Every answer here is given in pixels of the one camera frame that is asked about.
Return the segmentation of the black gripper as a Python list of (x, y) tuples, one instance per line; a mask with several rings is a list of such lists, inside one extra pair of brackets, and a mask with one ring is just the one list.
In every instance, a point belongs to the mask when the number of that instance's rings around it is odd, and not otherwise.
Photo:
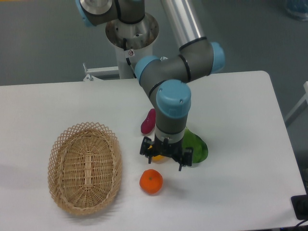
[(182, 139), (175, 143), (170, 143), (167, 138), (161, 141), (154, 137), (154, 142), (149, 137), (143, 137), (140, 148), (140, 155), (144, 155), (151, 164), (153, 156), (163, 155), (172, 158), (179, 163), (179, 171), (183, 167), (191, 167), (193, 163), (193, 148), (183, 149)]

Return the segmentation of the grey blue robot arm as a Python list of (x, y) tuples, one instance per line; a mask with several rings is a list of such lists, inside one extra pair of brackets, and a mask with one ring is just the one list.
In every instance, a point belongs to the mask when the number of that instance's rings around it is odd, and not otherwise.
[(178, 56), (161, 60), (141, 54), (157, 39), (159, 26), (145, 11), (142, 0), (78, 0), (87, 26), (105, 24), (109, 41), (123, 55), (118, 58), (121, 78), (136, 78), (153, 105), (154, 139), (144, 137), (140, 153), (152, 160), (162, 155), (191, 166), (193, 148), (182, 147), (191, 90), (188, 83), (220, 71), (225, 65), (221, 46), (209, 42), (190, 0), (164, 0), (163, 9), (179, 48)]

